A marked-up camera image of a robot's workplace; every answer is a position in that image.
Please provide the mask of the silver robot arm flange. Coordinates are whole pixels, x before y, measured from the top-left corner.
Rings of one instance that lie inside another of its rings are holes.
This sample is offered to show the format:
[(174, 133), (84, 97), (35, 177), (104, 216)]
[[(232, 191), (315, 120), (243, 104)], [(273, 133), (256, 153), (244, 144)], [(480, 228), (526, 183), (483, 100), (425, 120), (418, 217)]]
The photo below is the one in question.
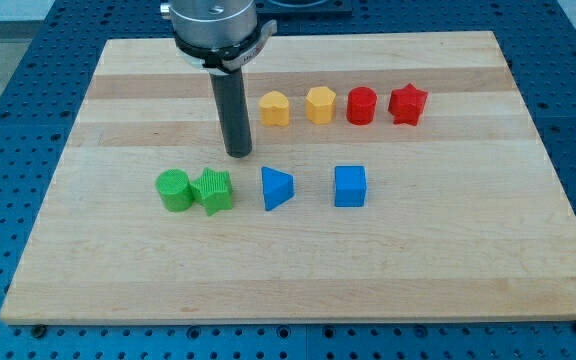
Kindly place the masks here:
[(167, 0), (160, 12), (180, 55), (216, 76), (241, 70), (277, 32), (276, 21), (259, 21), (254, 0)]

